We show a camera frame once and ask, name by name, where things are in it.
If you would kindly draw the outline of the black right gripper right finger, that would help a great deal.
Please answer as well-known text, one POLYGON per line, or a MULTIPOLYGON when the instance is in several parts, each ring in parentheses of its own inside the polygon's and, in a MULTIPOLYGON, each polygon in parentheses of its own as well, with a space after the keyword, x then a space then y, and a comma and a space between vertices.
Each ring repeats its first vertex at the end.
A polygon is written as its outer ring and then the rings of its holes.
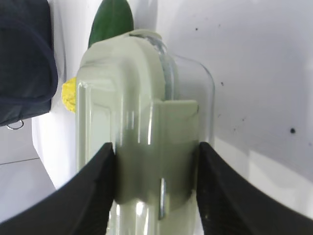
POLYGON ((199 144, 197 204, 206 235, 311 235, 312 219, 250 184, 207 142, 199 144))

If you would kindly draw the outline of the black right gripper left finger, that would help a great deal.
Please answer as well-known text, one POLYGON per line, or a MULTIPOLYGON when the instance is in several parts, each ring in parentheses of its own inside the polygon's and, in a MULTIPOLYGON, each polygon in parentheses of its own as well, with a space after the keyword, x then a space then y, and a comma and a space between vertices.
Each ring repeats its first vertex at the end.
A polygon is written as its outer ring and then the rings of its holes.
POLYGON ((115 155, 105 143, 59 190, 4 221, 2 235, 104 235, 115 193, 115 155))

